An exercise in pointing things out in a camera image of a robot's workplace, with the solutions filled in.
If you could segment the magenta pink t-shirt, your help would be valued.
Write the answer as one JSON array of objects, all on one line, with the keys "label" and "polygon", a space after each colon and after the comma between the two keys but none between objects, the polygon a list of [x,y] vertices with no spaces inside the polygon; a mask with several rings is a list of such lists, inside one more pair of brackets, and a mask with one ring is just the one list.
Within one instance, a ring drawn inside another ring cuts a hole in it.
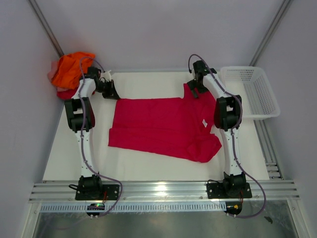
[{"label": "magenta pink t-shirt", "polygon": [[212,133],[216,100],[210,92],[182,98],[120,99],[116,102],[110,147],[207,163],[222,148]]}]

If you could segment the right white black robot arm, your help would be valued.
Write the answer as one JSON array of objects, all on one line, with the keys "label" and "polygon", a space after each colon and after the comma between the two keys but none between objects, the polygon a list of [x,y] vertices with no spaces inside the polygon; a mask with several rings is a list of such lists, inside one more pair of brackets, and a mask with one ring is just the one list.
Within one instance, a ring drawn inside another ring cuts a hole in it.
[{"label": "right white black robot arm", "polygon": [[203,60],[193,63],[189,69],[193,80],[187,84],[195,98],[198,94],[210,92],[215,98],[214,125],[219,129],[225,158],[222,186],[219,189],[228,198],[242,198],[246,189],[245,173],[237,161],[238,129],[242,121],[242,99],[225,89],[217,72],[208,67]]}]

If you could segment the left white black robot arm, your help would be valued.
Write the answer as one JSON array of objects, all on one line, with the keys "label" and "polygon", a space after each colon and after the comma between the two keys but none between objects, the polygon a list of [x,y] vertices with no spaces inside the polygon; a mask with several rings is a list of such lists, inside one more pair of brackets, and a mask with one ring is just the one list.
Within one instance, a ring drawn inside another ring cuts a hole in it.
[{"label": "left white black robot arm", "polygon": [[78,184],[68,186],[76,191],[76,200],[115,201],[119,195],[119,185],[103,184],[102,177],[94,165],[92,137],[96,121],[90,98],[93,93],[98,92],[105,99],[120,99],[114,81],[106,79],[104,74],[105,72],[97,67],[88,67],[75,94],[64,102],[67,124],[75,133],[81,158],[81,176]]}]

